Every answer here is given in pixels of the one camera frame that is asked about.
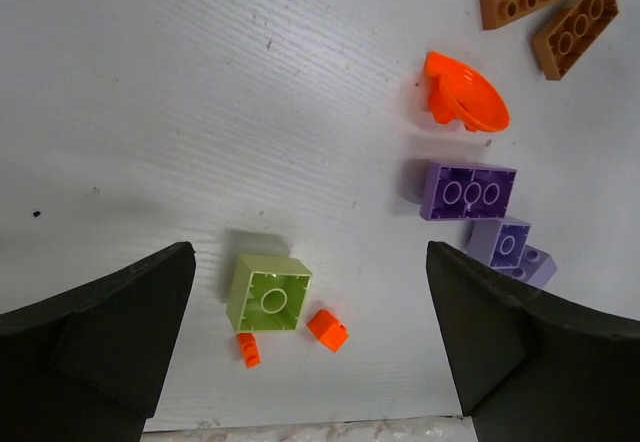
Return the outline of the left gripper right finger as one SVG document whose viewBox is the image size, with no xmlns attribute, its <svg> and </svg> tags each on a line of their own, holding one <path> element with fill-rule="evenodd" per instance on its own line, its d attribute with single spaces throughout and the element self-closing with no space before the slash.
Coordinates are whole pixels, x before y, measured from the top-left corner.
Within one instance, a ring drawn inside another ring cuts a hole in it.
<svg viewBox="0 0 640 442">
<path fill-rule="evenodd" d="M 426 274 L 480 441 L 636 441 L 639 323 L 539 290 L 444 242 Z"/>
</svg>

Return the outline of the green square lego brick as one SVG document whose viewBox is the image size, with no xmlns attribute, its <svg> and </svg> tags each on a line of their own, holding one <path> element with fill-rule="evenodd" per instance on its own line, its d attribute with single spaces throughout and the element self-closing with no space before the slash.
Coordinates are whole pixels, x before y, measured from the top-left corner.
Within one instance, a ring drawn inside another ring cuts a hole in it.
<svg viewBox="0 0 640 442">
<path fill-rule="evenodd" d="M 236 333 L 295 331 L 312 280 L 298 259 L 241 254 L 226 313 Z"/>
</svg>

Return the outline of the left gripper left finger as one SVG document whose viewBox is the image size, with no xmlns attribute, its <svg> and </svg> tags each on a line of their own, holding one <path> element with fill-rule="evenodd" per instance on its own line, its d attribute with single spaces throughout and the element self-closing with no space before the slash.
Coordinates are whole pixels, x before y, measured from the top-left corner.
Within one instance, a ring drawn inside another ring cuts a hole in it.
<svg viewBox="0 0 640 442">
<path fill-rule="evenodd" d="M 196 269 L 188 242 L 1 316 L 4 441 L 138 441 Z"/>
</svg>

